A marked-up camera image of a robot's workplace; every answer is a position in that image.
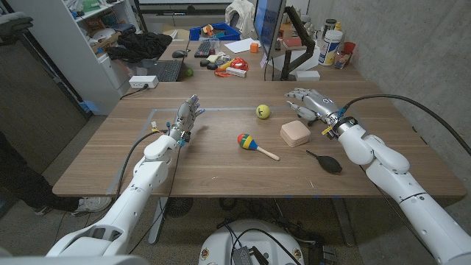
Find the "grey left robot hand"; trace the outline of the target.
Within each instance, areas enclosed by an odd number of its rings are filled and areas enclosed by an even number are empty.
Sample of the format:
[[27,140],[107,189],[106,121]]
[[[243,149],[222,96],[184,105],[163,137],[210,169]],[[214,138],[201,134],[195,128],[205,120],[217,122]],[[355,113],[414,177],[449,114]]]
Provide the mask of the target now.
[[186,133],[190,133],[196,118],[205,112],[204,108],[199,109],[198,101],[198,96],[194,94],[180,105],[169,129],[169,136],[174,140],[179,141]]

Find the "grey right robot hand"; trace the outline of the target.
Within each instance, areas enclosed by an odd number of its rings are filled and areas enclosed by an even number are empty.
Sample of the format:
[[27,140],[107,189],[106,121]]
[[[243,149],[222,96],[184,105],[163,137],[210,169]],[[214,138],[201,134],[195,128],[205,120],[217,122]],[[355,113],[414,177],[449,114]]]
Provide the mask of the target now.
[[296,112],[299,118],[308,121],[311,126],[315,121],[322,121],[329,129],[325,134],[330,138],[338,138],[341,134],[341,127],[345,125],[345,130],[354,126],[358,121],[353,117],[339,117],[338,106],[325,95],[320,94],[314,89],[295,88],[285,94],[304,103],[304,107],[291,101],[287,101],[288,106]]

